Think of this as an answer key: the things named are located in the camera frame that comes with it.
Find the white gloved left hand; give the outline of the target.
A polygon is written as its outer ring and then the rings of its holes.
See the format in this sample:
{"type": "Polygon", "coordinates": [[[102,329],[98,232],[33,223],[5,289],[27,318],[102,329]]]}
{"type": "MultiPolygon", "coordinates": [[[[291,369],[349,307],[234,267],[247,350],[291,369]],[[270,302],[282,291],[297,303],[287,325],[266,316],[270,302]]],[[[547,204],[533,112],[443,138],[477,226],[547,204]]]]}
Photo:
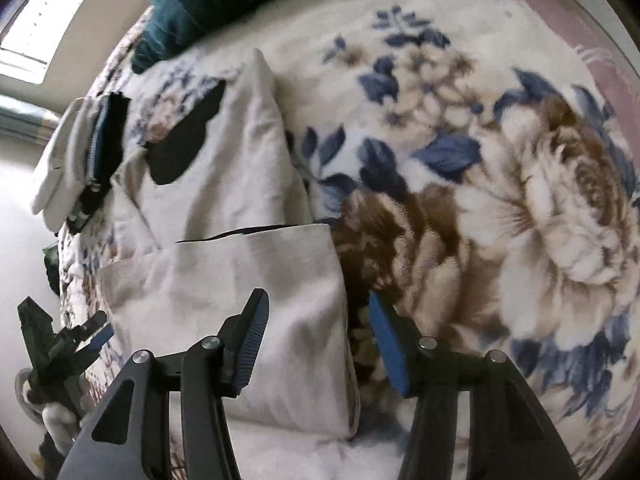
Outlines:
{"type": "Polygon", "coordinates": [[[57,233],[86,187],[89,144],[104,96],[84,96],[66,108],[32,176],[32,213],[57,233]]]}

